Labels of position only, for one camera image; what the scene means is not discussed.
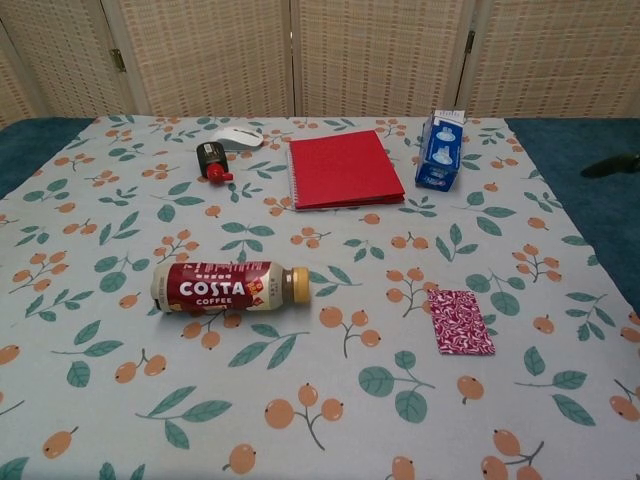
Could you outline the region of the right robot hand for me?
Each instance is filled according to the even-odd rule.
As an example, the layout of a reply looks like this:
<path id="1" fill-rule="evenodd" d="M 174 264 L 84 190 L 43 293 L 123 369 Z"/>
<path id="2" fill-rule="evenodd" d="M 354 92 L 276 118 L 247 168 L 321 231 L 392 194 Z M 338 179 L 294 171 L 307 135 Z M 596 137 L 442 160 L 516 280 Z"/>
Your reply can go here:
<path id="1" fill-rule="evenodd" d="M 585 178 L 602 178 L 613 174 L 632 174 L 639 172 L 639 155 L 617 155 L 596 162 L 580 174 Z"/>

